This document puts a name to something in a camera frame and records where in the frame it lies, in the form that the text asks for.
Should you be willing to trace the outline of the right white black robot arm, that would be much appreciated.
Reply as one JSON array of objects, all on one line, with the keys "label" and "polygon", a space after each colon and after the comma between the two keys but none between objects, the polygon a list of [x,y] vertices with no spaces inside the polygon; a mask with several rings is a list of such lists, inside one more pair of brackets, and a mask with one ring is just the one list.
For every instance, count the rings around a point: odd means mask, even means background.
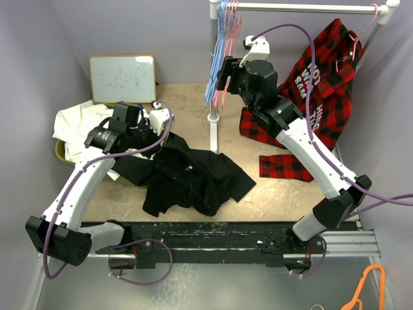
[{"label": "right white black robot arm", "polygon": [[227,56],[217,74],[217,89],[240,96],[258,126],[286,147],[323,191],[324,199],[298,220],[287,236],[288,248],[301,253],[311,238],[336,228],[360,205],[372,181],[367,175],[357,176],[333,155],[296,105],[278,94],[276,81],[277,72],[270,62],[242,64],[241,59]]}]

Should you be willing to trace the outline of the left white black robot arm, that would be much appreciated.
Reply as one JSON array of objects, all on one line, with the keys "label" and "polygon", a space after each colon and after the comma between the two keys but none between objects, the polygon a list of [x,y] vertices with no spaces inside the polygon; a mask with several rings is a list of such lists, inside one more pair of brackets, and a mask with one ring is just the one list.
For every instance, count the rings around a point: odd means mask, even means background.
[{"label": "left white black robot arm", "polygon": [[120,101],[112,113],[100,119],[84,140],[83,149],[65,186],[40,217],[31,216],[25,229],[43,255],[63,265],[78,266],[89,253],[112,247],[118,253],[132,248],[132,229],[116,220],[82,227],[86,208],[101,181],[125,160],[148,161],[170,132],[174,115],[162,100],[147,111]]}]

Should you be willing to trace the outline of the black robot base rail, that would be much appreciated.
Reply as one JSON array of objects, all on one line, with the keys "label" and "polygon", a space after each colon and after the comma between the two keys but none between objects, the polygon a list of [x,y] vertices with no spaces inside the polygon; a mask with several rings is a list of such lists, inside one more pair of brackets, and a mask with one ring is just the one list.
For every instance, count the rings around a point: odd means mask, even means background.
[{"label": "black robot base rail", "polygon": [[101,249],[112,258],[137,259],[138,269],[158,263],[261,264],[309,268],[310,257],[324,251],[320,237],[297,241],[292,222],[131,222],[135,247]]}]

